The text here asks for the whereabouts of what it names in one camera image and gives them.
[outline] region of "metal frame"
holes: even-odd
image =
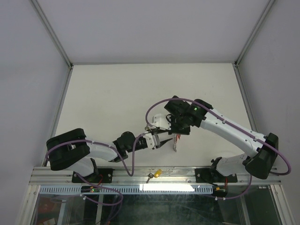
[[[57,126],[58,126],[58,123],[59,123],[59,120],[60,120],[60,114],[61,114],[61,111],[62,111],[62,107],[64,105],[65,98],[66,98],[66,95],[67,95],[68,86],[69,86],[69,83],[70,83],[70,80],[71,80],[73,67],[74,66],[69,67],[69,69],[68,69],[68,73],[67,73],[67,76],[66,76],[65,81],[64,81],[64,87],[63,87],[63,90],[61,92],[59,102],[57,104],[56,114],[54,116],[53,123],[52,123],[52,128],[51,128],[51,131],[50,131],[50,135],[48,135],[48,138],[51,138],[51,137],[55,136],[56,129],[57,129]],[[46,159],[42,159],[41,166],[46,166]]]
[[[196,183],[195,169],[208,168],[203,167],[135,167],[134,177],[129,177],[123,167],[112,167],[113,178],[110,185],[139,185],[147,180],[149,173],[154,173],[158,169],[163,170],[163,174],[156,179],[152,179],[152,183],[187,183],[190,185],[200,185]],[[29,185],[73,185],[72,183],[73,171],[62,170],[52,171],[50,167],[34,167]],[[229,186],[248,185],[249,174],[237,174],[237,183],[228,183]],[[256,177],[252,179],[252,185],[271,185],[281,184],[279,176],[270,174],[266,180],[261,180]]]
[[[62,47],[58,37],[56,36],[49,20],[47,19],[45,13],[43,12],[43,9],[41,8],[38,0],[29,0],[31,2],[31,5],[33,7],[33,9],[36,11],[40,21],[42,22],[42,24],[44,25],[46,31],[48,32],[51,40],[53,41],[55,47],[57,48],[57,50],[59,51],[59,53],[61,54],[62,58],[64,59],[64,61],[66,62],[66,64],[68,65],[69,68],[72,67],[72,63],[69,59],[69,57],[67,56],[67,53],[65,52],[64,48]]]
[[[277,213],[282,224],[295,225],[296,221],[293,217],[291,208],[287,202],[285,192],[282,185],[271,185],[272,198],[274,205],[277,206]]]
[[[251,225],[249,214],[248,214],[248,210],[247,210],[247,205],[246,205],[246,201],[245,201],[245,197],[244,196],[241,196],[239,198],[238,207],[242,211],[242,214],[244,215],[244,218],[242,220],[242,222],[243,222],[242,224],[243,225]]]
[[[256,22],[253,30],[251,31],[251,34],[250,34],[247,42],[245,43],[245,45],[244,45],[244,47],[243,47],[240,55],[238,56],[238,58],[236,60],[237,67],[239,67],[240,62],[242,61],[243,57],[245,56],[245,54],[249,50],[251,44],[253,43],[256,35],[258,34],[260,28],[262,27],[263,22],[268,17],[268,14],[271,11],[272,7],[274,6],[275,2],[276,2],[276,0],[269,0],[268,3],[267,3],[267,5],[263,9],[262,14],[260,15],[258,21]]]
[[[18,215],[18,225],[29,225],[38,200],[40,185],[29,185]]]
[[[235,76],[236,76],[236,79],[237,79],[237,82],[238,82],[238,85],[239,85],[239,88],[240,88],[240,93],[242,95],[244,106],[246,108],[246,112],[247,112],[247,116],[248,116],[248,119],[249,119],[249,123],[250,123],[251,129],[253,131],[255,131],[255,132],[258,132],[257,131],[256,123],[255,123],[255,119],[254,119],[254,115],[252,113],[250,101],[249,101],[249,98],[248,98],[247,90],[245,88],[243,79],[242,79],[242,77],[240,75],[239,68],[236,67],[236,65],[234,63],[232,64],[232,66],[233,66],[233,69],[234,69],[234,72],[235,72]]]

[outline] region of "white surface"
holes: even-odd
[[[292,165],[281,177],[300,224],[300,1],[277,1],[240,68],[259,131],[279,137],[279,151]],[[286,171],[284,162],[275,162]]]
[[[39,0],[73,63],[224,62],[268,0]]]
[[[103,142],[114,141],[125,131],[137,136],[144,132],[147,109],[173,95],[201,98],[250,127],[231,64],[94,65],[74,67],[57,134],[83,128],[87,136]],[[150,117],[165,113],[164,105],[154,108]],[[139,150],[135,165],[203,166],[219,156],[243,153],[216,134],[196,127],[191,128],[191,135],[181,136],[177,153],[172,147],[171,141],[157,150]],[[126,163],[131,165],[131,153]],[[98,160],[97,165],[122,164]]]
[[[224,120],[238,126],[239,128],[243,129],[244,131],[247,131],[248,133],[251,133],[252,135],[254,135],[256,137],[256,139],[265,141],[264,134],[258,134],[256,132],[251,132],[250,129],[247,129],[247,128],[235,123],[234,121],[228,119],[222,113],[219,113],[216,109],[213,109],[212,111],[215,114],[217,114],[218,116],[221,116]],[[205,116],[206,116],[206,120],[201,122],[201,126],[200,126],[201,128],[211,131],[211,132],[225,138],[227,141],[238,146],[248,156],[254,157],[257,154],[257,148],[261,148],[263,146],[263,144],[261,144],[257,141],[254,141],[248,135],[231,127],[226,122],[223,123],[223,121],[220,121],[214,115],[207,113]]]
[[[40,166],[67,66],[28,0],[0,3],[0,218],[16,223]]]

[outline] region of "orange object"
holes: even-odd
[[[156,173],[154,174],[154,177],[157,178],[159,177],[161,174],[163,173],[163,171],[161,169],[157,170]]]

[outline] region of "wire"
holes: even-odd
[[[99,177],[101,177],[101,180],[99,181],[98,185],[100,185],[100,184],[102,183],[103,175],[102,175],[102,174],[99,174]]]
[[[169,123],[173,123],[173,122],[171,121],[171,119],[168,118],[168,116],[172,116],[172,114],[166,115],[165,118],[166,118],[166,120],[167,120]]]
[[[227,185],[228,185],[228,179],[227,177],[225,177],[225,188],[227,188]]]
[[[256,137],[254,135],[252,135],[251,133],[248,133],[247,131],[243,130],[242,128],[236,126],[235,124],[227,121],[227,120],[224,120],[221,116],[219,116],[218,114],[216,114],[214,111],[212,111],[211,109],[207,108],[206,106],[196,102],[196,101],[193,101],[193,100],[190,100],[190,99],[186,99],[186,98],[167,98],[167,99],[164,99],[164,100],[161,100],[157,103],[155,103],[153,106],[151,106],[147,112],[146,112],[146,115],[145,115],[145,120],[147,122],[147,125],[148,126],[152,126],[149,121],[148,121],[148,115],[150,113],[150,111],[157,105],[163,103],[163,102],[168,102],[168,101],[174,101],[174,100],[181,100],[181,101],[187,101],[187,102],[191,102],[195,105],[198,105],[200,106],[201,108],[205,109],[207,112],[209,112],[210,114],[212,114],[213,116],[215,116],[216,118],[218,118],[219,120],[223,121],[224,123],[228,124],[229,126],[237,129],[238,131],[242,132],[243,134],[246,134],[247,136],[249,136],[250,138],[252,139],[256,139]],[[265,145],[266,147],[270,148],[272,151],[274,151],[275,153],[277,153],[283,160],[284,162],[286,163],[287,165],[287,171],[286,172],[272,172],[270,171],[271,174],[274,174],[274,175],[288,175],[291,173],[292,171],[292,167],[291,167],[291,164],[289,163],[289,161],[287,160],[287,158],[280,152],[278,151],[276,148],[274,148],[273,146],[269,145],[268,143],[264,142],[263,140],[261,139],[256,139],[259,143]]]
[[[99,185],[93,185],[92,183],[88,182],[85,178],[83,178],[80,174],[76,173],[77,176],[84,182],[84,183],[87,183],[89,185],[91,185],[92,187],[97,187],[99,189],[104,189],[104,190],[109,190],[109,191],[113,191],[113,192],[116,192],[119,194],[120,196],[120,200],[116,203],[112,203],[112,204],[108,204],[108,203],[103,203],[103,202],[98,202],[98,201],[95,201],[94,199],[91,199],[89,198],[88,196],[86,195],[83,195],[86,199],[90,200],[91,202],[94,202],[94,203],[97,203],[97,204],[100,204],[100,205],[106,205],[106,206],[113,206],[113,205],[117,205],[117,204],[120,204],[122,201],[123,201],[123,195],[120,191],[116,190],[116,189],[112,189],[112,188],[109,188],[109,187],[103,187],[103,186],[99,186]]]
[[[248,190],[249,190],[250,187],[251,187],[251,183],[252,183],[252,175],[250,174],[249,184],[247,185],[246,189],[245,189],[242,193],[240,193],[239,195],[236,195],[236,196],[233,196],[233,197],[227,197],[227,198],[217,197],[217,199],[221,199],[221,200],[223,200],[223,199],[229,200],[229,199],[239,198],[239,197],[245,195],[245,194],[248,192]],[[202,196],[206,196],[206,197],[209,197],[209,198],[216,198],[215,196],[212,196],[212,195],[202,195]]]
[[[218,186],[218,184],[215,184],[215,183],[213,183],[213,182],[209,182],[209,181],[206,180],[204,177],[205,177],[205,176],[203,176],[203,175],[201,174],[200,178],[201,178],[202,180],[204,180],[206,183],[209,183],[209,184],[211,184],[211,185],[213,185],[213,186]]]
[[[98,145],[102,145],[102,146],[106,146],[110,149],[112,149],[113,151],[115,151],[117,153],[117,155],[119,156],[120,160],[122,161],[123,165],[124,165],[124,168],[127,172],[127,174],[132,177],[134,175],[134,172],[135,172],[135,147],[136,147],[136,143],[138,142],[139,138],[144,136],[145,133],[141,133],[140,135],[138,135],[135,139],[135,142],[133,143],[133,147],[132,147],[132,172],[130,173],[129,172],[129,169],[127,168],[126,166],[126,163],[124,161],[124,159],[122,158],[121,154],[118,152],[118,150],[113,147],[113,146],[110,146],[108,144],[105,144],[105,143],[102,143],[102,142],[93,142],[91,140],[75,140],[75,141],[69,141],[69,142],[64,142],[64,143],[61,143],[61,144],[58,144],[56,146],[54,146],[53,148],[49,149],[49,151],[47,151],[46,155],[45,155],[45,158],[47,160],[50,160],[49,159],[49,155],[56,149],[62,147],[62,146],[65,146],[65,145],[70,145],[70,144],[74,144],[74,143],[92,143],[92,144],[98,144]]]
[[[106,220],[106,222],[104,223],[104,225],[109,225],[109,224],[110,224],[110,221],[118,215],[118,213],[119,213],[120,210],[121,210],[122,203],[123,203],[123,202],[121,202],[121,203],[119,204],[119,209],[118,209],[118,211],[117,211],[114,215],[113,215],[113,212],[114,212],[114,210],[116,209],[117,205],[114,205],[114,206],[112,207],[112,210],[111,210],[111,212],[109,213],[109,215],[108,215],[108,217],[107,217],[107,220]]]

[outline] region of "light strip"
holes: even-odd
[[[195,189],[189,184],[140,184],[140,191],[188,191]]]

